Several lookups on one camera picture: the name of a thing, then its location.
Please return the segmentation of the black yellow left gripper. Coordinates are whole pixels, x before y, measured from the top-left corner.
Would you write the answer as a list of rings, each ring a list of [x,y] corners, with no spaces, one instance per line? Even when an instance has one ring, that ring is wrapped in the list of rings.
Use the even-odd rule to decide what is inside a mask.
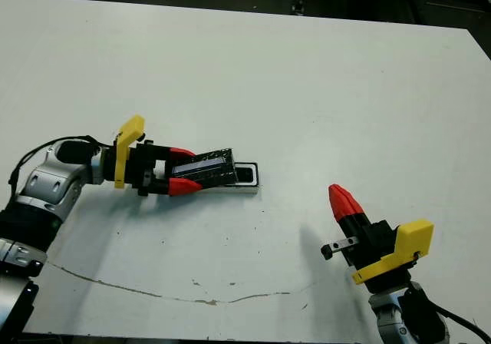
[[[140,196],[175,197],[201,191],[203,186],[194,180],[157,178],[154,169],[158,160],[185,160],[195,154],[191,150],[159,146],[152,140],[145,140],[144,125],[144,118],[134,115],[118,131],[114,145],[114,186],[124,188],[129,184]]]

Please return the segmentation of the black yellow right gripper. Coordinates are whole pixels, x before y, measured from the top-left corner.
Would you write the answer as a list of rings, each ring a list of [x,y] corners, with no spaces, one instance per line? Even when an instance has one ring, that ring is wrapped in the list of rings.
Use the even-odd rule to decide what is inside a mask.
[[[434,224],[421,219],[391,229],[385,220],[371,223],[361,205],[340,185],[330,185],[328,197],[345,238],[322,246],[321,255],[329,260],[342,253],[355,268],[353,281],[366,286],[369,293],[408,284],[409,269],[429,253]]]

